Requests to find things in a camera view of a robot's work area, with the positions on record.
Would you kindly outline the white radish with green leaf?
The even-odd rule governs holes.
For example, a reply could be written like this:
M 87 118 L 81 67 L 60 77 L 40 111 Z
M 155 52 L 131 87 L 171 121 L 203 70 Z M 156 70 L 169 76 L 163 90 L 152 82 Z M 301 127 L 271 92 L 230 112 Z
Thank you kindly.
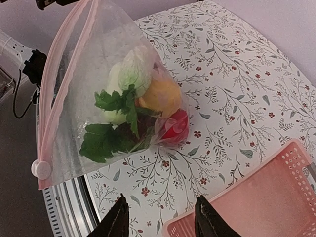
M 123 154 L 135 153 L 147 149 L 154 137 L 154 127 L 149 128 L 145 137 L 138 143 L 124 138 L 116 128 L 127 122 L 132 131 L 139 138 L 137 129 L 137 114 L 146 114 L 157 119 L 162 112 L 136 105 L 136 89 L 130 85 L 122 94 L 114 91 L 111 94 L 102 90 L 95 92 L 95 106 L 105 112 L 114 112 L 115 115 L 123 115 L 123 122 L 107 122 L 106 124 L 92 123 L 85 127 L 83 142 L 79 150 L 82 157 L 86 157 L 97 163 L 106 163 L 108 160 Z

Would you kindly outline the floral table mat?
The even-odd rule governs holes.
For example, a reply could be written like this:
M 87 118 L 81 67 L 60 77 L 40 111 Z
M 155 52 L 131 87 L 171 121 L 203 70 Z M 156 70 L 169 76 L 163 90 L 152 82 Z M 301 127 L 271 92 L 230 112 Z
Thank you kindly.
M 88 175 L 102 219 L 123 194 L 130 235 L 159 237 L 164 223 L 245 177 L 292 138 L 316 155 L 316 89 L 252 26 L 209 1 L 138 19 L 189 99 L 190 133 Z

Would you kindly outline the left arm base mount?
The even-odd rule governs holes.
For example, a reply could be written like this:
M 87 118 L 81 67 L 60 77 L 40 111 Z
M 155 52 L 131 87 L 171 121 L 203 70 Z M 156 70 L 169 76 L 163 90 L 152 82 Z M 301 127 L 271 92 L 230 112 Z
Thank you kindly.
M 24 62 L 25 67 L 22 72 L 28 76 L 31 84 L 35 84 L 38 88 L 41 86 L 46 60 L 47 56 L 36 49 L 32 50 L 30 59 Z

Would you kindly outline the clear zip top bag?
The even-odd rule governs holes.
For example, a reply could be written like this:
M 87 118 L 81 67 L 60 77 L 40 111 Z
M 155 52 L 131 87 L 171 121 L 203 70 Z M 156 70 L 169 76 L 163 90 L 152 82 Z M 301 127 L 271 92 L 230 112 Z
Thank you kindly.
M 110 0 L 80 0 L 48 53 L 39 99 L 40 190 L 189 133 L 188 102 L 155 48 Z

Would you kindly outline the front aluminium rail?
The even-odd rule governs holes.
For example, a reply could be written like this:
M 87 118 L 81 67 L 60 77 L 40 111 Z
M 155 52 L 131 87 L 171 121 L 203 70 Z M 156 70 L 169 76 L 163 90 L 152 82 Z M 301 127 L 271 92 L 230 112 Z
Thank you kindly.
M 100 223 L 87 175 L 42 191 L 55 237 L 85 237 Z

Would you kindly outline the dark purple fruit toy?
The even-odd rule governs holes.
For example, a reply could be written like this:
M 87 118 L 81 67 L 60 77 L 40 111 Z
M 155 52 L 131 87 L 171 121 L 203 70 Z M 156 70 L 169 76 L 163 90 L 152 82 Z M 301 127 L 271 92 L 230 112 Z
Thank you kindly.
M 135 135 L 135 133 L 131 129 L 131 125 L 127 122 L 119 125 L 116 130 L 120 135 L 122 135 L 124 138 L 131 140 L 132 142 L 138 143 L 140 142 L 144 137 L 145 134 L 147 133 L 147 130 L 149 128 L 154 127 L 155 122 L 157 120 L 156 117 L 152 117 L 146 114 L 137 114 L 137 129 L 138 129 L 138 134 L 139 138 Z

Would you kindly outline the yellow peach toy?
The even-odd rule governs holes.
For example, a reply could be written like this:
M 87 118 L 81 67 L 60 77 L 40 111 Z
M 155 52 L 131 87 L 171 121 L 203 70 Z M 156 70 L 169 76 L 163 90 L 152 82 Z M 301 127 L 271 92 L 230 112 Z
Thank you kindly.
M 138 101 L 141 107 L 162 112 L 163 118 L 169 118 L 181 107 L 182 93 L 173 80 L 152 79 L 149 88 Z

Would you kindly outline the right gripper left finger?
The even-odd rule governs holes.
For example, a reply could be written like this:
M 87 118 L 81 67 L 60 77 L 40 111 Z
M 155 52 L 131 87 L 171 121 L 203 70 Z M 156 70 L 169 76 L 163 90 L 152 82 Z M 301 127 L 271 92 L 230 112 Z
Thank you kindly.
M 129 206 L 123 194 L 90 237 L 129 237 Z

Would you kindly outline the pink plastic basket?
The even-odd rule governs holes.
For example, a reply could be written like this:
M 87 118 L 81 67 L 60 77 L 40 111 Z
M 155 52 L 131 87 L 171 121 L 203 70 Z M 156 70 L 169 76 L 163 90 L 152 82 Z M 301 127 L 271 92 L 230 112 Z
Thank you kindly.
M 303 173 L 312 164 L 292 139 L 210 204 L 243 237 L 314 237 L 316 194 Z

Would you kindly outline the red mushroom toy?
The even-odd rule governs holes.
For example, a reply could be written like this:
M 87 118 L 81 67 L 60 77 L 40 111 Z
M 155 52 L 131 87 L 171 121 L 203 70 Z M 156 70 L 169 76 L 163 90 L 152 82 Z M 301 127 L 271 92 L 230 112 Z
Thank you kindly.
M 189 134 L 189 118 L 185 110 L 178 109 L 171 115 L 163 126 L 161 141 L 177 145 L 185 141 Z

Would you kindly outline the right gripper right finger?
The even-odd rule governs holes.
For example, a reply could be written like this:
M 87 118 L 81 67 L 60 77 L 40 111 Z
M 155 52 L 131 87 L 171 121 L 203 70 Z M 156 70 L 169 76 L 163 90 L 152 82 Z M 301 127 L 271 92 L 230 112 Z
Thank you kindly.
M 196 237 L 239 237 L 209 201 L 200 195 L 195 204 Z

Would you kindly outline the white radish toy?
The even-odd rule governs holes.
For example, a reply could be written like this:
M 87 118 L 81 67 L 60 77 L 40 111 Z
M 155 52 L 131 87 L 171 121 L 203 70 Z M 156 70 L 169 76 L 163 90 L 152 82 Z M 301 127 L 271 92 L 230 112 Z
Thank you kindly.
M 152 80 L 154 60 L 151 51 L 145 46 L 130 50 L 123 61 L 114 64 L 109 72 L 106 92 L 122 94 L 130 85 L 136 89 L 136 97 L 141 97 Z

